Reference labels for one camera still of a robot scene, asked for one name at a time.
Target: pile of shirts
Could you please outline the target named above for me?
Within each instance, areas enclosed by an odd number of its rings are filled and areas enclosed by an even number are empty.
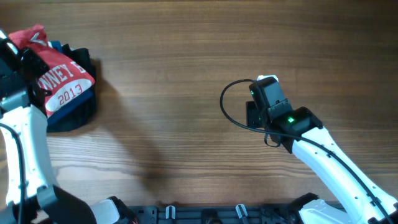
[[[96,112],[96,69],[88,49],[49,42],[42,25],[11,33],[9,38],[20,49],[31,48],[50,67],[37,82],[52,92],[45,98],[47,131],[71,131],[86,124]]]

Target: blue fabric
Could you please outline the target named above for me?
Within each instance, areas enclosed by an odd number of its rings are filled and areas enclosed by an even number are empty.
[[[52,48],[54,48],[55,50],[58,50],[60,53],[63,53],[61,42],[59,42],[57,40],[52,40],[50,42],[51,42]],[[68,113],[73,111],[73,109],[75,109],[78,105],[80,105],[81,103],[86,101],[88,98],[93,96],[93,94],[94,93],[91,90],[86,90],[83,93],[81,93],[78,97],[71,100],[71,102],[67,103],[65,106],[61,107],[54,114],[52,114],[47,119],[48,125],[54,124],[57,121],[59,121],[59,119],[63,118],[65,115],[67,115]]]

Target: wooden table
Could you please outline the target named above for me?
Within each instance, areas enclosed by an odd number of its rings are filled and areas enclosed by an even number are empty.
[[[295,156],[221,113],[227,84],[265,74],[398,197],[397,3],[19,2],[0,4],[6,32],[43,24],[49,39],[98,61],[96,116],[48,136],[60,185],[88,203],[259,204],[307,192],[335,200]],[[225,107],[244,122],[250,99],[241,84]],[[7,179],[1,144],[1,205]]]

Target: red fabric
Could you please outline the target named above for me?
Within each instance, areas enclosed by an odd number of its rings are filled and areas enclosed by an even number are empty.
[[[42,25],[11,33],[9,38],[20,49],[30,47],[50,67],[38,80],[41,88],[53,93],[45,98],[48,117],[94,84],[94,78],[76,62],[49,47]]]

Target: folded clothes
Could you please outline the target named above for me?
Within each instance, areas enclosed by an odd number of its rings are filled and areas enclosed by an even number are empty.
[[[96,70],[87,49],[73,50],[60,42],[48,42],[42,25],[9,34],[20,48],[31,48],[50,67],[38,84],[51,90],[45,98],[48,132],[71,131],[84,125],[96,111]]]

